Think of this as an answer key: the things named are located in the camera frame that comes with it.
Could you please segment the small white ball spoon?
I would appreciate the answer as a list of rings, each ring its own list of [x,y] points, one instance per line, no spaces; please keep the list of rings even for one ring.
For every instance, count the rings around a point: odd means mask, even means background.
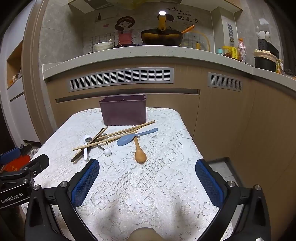
[[[111,156],[112,155],[112,151],[110,149],[103,148],[101,145],[97,145],[97,147],[104,152],[105,156]]]

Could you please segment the wooden spoon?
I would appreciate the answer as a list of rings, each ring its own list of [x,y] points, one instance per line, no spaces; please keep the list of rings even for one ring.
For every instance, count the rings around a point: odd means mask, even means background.
[[[135,146],[136,146],[135,160],[138,163],[143,164],[147,160],[147,156],[146,156],[145,152],[140,148],[137,137],[134,137],[133,140],[134,140]]]

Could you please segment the wooden chopstick one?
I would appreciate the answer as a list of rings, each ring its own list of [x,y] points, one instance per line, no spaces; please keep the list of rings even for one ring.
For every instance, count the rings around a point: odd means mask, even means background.
[[[122,134],[124,134],[124,133],[133,132],[133,131],[135,131],[135,130],[138,130],[138,129],[140,129],[140,128],[143,128],[144,126],[148,126],[148,125],[150,125],[150,124],[152,124],[152,123],[155,123],[155,122],[156,122],[155,120],[152,120],[152,121],[149,121],[149,122],[147,122],[147,123],[144,123],[144,124],[141,124],[141,125],[138,125],[138,126],[132,127],[132,128],[127,128],[127,129],[124,129],[124,130],[121,130],[121,131],[118,131],[118,132],[109,133],[109,134],[107,134],[107,135],[105,135],[105,136],[103,136],[103,137],[99,137],[95,142],[99,142],[99,141],[101,141],[101,140],[106,140],[106,139],[108,139],[108,138],[112,138],[112,137],[115,137],[115,136],[118,136],[118,135],[122,135]],[[83,145],[83,146],[79,146],[79,147],[73,148],[72,150],[73,150],[73,151],[76,151],[76,150],[83,149],[83,148],[85,148],[85,147],[86,147],[86,145]]]

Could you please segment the white plastic spoon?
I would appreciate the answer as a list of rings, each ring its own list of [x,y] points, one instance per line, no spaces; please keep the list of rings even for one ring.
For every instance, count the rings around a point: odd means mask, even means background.
[[[91,137],[90,135],[85,135],[85,136],[84,136],[84,144],[85,144],[85,145],[88,145],[88,144],[90,144],[91,142],[92,142],[92,137]],[[84,148],[83,159],[84,159],[85,161],[88,160],[88,148],[87,148],[87,147]]]

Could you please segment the kitchen countertop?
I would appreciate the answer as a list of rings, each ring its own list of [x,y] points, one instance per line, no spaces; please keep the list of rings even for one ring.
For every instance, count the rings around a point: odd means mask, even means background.
[[[133,46],[94,52],[60,63],[51,63],[42,65],[43,79],[54,75],[96,63],[106,63],[115,60],[152,60],[157,62],[165,59],[179,61],[199,61],[201,63],[214,64],[219,67],[240,71],[249,74],[259,80],[267,80],[295,91],[295,80],[291,77],[277,74],[264,69],[252,67],[237,60],[218,55],[212,52],[196,50],[185,47],[172,46]]]

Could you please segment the red floor mat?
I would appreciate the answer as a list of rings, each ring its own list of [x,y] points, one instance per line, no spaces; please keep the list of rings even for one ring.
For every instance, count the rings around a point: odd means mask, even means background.
[[[23,166],[27,165],[29,162],[30,162],[29,155],[19,156],[18,158],[6,164],[3,171],[4,172],[19,171]]]

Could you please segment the white lace tablecloth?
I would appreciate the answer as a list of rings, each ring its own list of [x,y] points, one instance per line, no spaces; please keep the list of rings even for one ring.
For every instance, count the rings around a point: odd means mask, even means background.
[[[177,111],[147,108],[147,121],[156,122],[138,132],[158,131],[138,138],[147,156],[142,165],[134,159],[134,142],[105,145],[112,151],[109,157],[98,147],[88,149],[100,171],[76,210],[98,240],[127,240],[141,227],[153,228],[165,240],[197,240],[219,211],[195,172],[203,157]],[[35,185],[56,187],[69,181],[87,163],[83,158],[72,163],[72,149],[104,127],[99,108],[70,116],[32,157],[45,154],[50,160],[34,178]]]

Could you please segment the purple utensil holder box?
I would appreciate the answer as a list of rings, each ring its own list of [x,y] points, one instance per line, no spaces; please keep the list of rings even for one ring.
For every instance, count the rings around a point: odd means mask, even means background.
[[[106,126],[137,126],[146,123],[146,95],[107,96],[99,104]]]

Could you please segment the white bowl on counter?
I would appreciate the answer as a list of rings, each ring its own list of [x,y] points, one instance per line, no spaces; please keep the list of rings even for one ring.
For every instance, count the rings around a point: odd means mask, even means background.
[[[113,48],[113,42],[112,39],[110,39],[107,42],[101,42],[97,43],[93,46],[94,52],[102,51],[102,50],[108,50]]]

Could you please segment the small grey vent grille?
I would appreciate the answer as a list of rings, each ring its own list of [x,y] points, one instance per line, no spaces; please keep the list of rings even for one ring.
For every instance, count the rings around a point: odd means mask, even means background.
[[[243,82],[237,78],[217,73],[208,73],[208,87],[243,91]]]

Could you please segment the large grey vent grille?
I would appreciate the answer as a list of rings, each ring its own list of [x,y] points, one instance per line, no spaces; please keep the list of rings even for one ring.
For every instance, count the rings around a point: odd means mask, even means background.
[[[67,80],[69,92],[127,84],[173,84],[173,67],[135,67],[100,71]]]

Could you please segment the black pot with lid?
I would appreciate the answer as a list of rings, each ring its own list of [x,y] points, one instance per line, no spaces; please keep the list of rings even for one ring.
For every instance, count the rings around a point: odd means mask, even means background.
[[[253,52],[255,58],[255,67],[259,69],[276,72],[278,58],[271,54],[269,51],[258,50]]]

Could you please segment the bottle with orange cap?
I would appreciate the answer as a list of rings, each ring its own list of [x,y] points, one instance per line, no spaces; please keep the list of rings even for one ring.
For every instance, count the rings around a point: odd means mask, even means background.
[[[237,54],[238,60],[240,62],[246,63],[246,47],[242,38],[238,39]]]

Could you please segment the black utensil rack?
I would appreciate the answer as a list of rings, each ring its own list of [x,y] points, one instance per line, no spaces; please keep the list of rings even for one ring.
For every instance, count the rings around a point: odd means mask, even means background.
[[[265,39],[257,39],[258,49],[269,51],[271,54],[279,58],[278,49],[276,49],[270,42],[266,41]]]

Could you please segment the black wok on stove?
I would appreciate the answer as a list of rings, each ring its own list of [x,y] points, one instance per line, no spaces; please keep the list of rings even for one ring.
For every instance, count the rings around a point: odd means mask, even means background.
[[[180,31],[165,29],[149,29],[140,33],[145,45],[180,46],[183,34]]]

